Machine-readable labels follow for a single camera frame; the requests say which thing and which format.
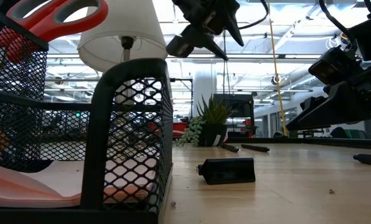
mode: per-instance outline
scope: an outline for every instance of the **black wire mesh basket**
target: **black wire mesh basket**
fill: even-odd
[[[37,40],[0,15],[0,28],[11,25]],[[20,66],[22,78],[44,87],[47,48],[39,42],[39,52],[26,54],[28,63],[40,66],[37,72],[25,62],[6,62],[4,68]],[[36,174],[57,161],[81,163],[82,189],[73,206],[0,207],[0,223],[158,223],[172,168],[165,61],[132,60],[111,68],[86,104],[43,102],[43,87],[19,88],[22,80],[10,85],[17,78],[0,68],[0,167]]]
[[[49,45],[0,13],[0,42],[22,38],[23,59],[13,63],[7,58],[9,44],[0,44],[0,91],[33,100],[43,100],[47,51]]]

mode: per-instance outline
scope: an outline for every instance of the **plant pot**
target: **plant pot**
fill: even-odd
[[[219,146],[227,135],[225,124],[203,124],[198,146]]]

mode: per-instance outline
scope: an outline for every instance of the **green plant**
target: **green plant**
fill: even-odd
[[[197,116],[192,118],[188,128],[184,130],[184,134],[181,138],[176,139],[176,146],[184,146],[187,142],[191,142],[193,146],[198,146],[199,134],[201,133],[203,124],[205,124],[203,117]]]
[[[204,109],[200,103],[197,105],[197,111],[202,115],[207,124],[225,124],[227,119],[231,116],[231,108],[223,104],[223,102],[215,102],[212,97],[209,98],[209,105],[205,102],[202,97]]]

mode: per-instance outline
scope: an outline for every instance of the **wooden work surface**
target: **wooden work surface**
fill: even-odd
[[[371,224],[371,166],[352,158],[371,150],[256,145],[271,151],[241,149],[237,154],[217,147],[175,147],[165,224]],[[195,167],[205,159],[230,157],[253,157],[256,183],[207,185],[198,176]]]

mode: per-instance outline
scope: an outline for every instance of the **yellow pole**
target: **yellow pole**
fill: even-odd
[[[273,21],[271,20],[271,13],[269,14],[269,20],[270,20],[270,31],[271,31],[271,47],[273,48],[273,58],[274,58],[274,70],[275,70],[275,80],[277,83],[277,92],[278,92],[278,98],[279,98],[279,107],[281,109],[281,117],[283,119],[283,129],[284,134],[287,134],[286,130],[286,124],[285,124],[285,115],[284,115],[284,108],[283,108],[283,98],[281,96],[281,88],[279,87],[279,78],[278,78],[278,71],[277,71],[277,59],[275,57],[275,45],[274,45],[274,33],[273,33]]]

